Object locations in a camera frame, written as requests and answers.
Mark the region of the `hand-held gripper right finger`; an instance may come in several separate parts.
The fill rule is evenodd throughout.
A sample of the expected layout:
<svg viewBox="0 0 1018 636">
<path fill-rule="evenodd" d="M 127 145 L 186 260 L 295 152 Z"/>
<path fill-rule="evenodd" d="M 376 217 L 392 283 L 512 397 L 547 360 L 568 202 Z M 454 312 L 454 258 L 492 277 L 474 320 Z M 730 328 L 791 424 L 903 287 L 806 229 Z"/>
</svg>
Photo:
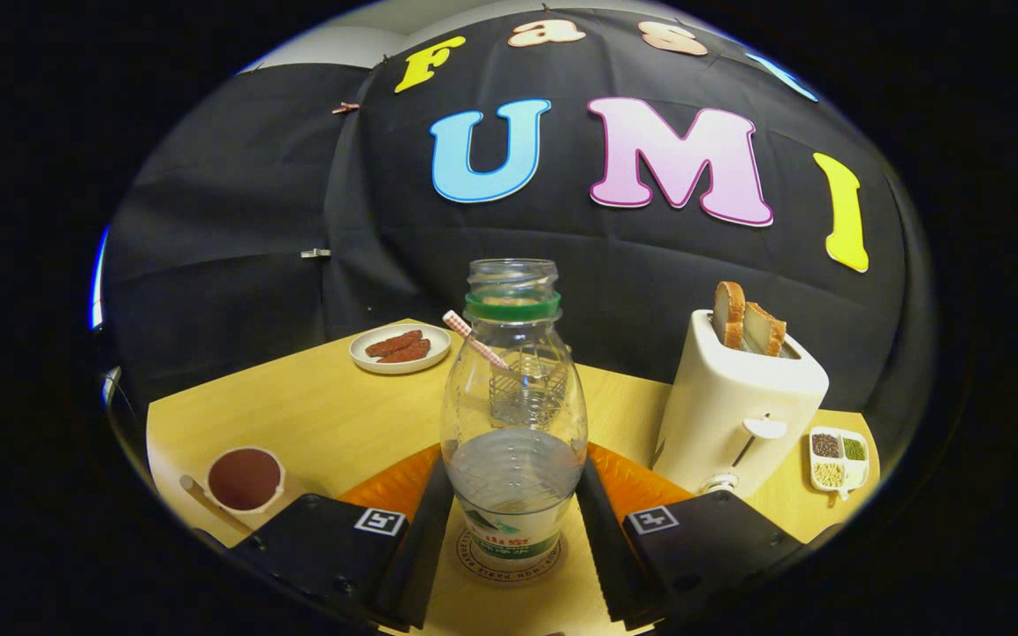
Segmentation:
<svg viewBox="0 0 1018 636">
<path fill-rule="evenodd" d="M 576 495 L 607 611 L 629 629 L 736 618 L 807 553 L 732 492 L 692 495 L 601 444 Z"/>
</svg>

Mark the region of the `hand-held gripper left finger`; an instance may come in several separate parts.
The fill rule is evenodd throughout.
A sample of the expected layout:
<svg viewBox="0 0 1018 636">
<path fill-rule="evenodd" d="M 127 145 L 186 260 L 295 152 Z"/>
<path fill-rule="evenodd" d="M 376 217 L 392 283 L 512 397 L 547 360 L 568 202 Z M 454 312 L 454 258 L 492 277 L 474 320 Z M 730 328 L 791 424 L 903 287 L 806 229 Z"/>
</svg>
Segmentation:
<svg viewBox="0 0 1018 636">
<path fill-rule="evenodd" d="M 342 496 L 299 496 L 231 550 L 345 632 L 425 625 L 453 493 L 439 444 Z"/>
</svg>

